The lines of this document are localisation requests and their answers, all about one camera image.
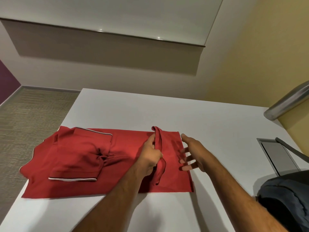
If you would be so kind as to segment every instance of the floor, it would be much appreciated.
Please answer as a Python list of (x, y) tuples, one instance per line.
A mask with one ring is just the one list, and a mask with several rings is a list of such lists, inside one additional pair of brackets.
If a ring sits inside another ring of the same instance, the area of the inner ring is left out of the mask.
[(0, 107), (0, 223), (26, 179), (19, 168), (57, 131), (78, 93), (22, 88)]

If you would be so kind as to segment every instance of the white table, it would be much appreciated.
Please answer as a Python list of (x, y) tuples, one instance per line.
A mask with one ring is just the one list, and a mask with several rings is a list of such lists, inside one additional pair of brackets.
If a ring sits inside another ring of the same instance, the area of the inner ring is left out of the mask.
[[(275, 173), (257, 138), (279, 137), (297, 145), (278, 123), (264, 118), (266, 108), (83, 89), (64, 119), (67, 127), (179, 131), (200, 140), (254, 195)], [(291, 153), (301, 169), (309, 165)], [(128, 231), (234, 231), (209, 177), (191, 171), (196, 194), (139, 194)], [(23, 199), (18, 195), (1, 232), (69, 232), (102, 196)]]

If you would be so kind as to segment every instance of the silver metal tube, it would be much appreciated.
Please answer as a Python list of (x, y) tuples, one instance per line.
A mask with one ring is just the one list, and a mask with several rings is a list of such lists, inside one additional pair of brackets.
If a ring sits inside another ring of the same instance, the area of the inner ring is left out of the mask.
[(264, 112), (264, 116), (269, 120), (275, 120), (308, 98), (309, 81), (306, 81), (292, 89), (287, 95), (272, 105), (267, 111)]

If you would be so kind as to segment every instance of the red polo shirt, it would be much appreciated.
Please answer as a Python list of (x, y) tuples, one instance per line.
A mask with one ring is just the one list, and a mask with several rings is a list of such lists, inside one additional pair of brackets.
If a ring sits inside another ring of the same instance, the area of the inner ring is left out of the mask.
[[(192, 192), (190, 172), (180, 171), (185, 154), (178, 132), (155, 131), (163, 153), (139, 192)], [(29, 179), (23, 198), (61, 198), (108, 193), (139, 157), (153, 132), (60, 126), (33, 151), (20, 172)]]

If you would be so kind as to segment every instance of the purple wall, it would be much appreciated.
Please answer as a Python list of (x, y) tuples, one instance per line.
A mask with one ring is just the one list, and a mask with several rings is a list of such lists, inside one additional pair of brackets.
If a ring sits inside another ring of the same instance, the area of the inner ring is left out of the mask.
[(20, 83), (0, 60), (0, 104), (4, 102)]

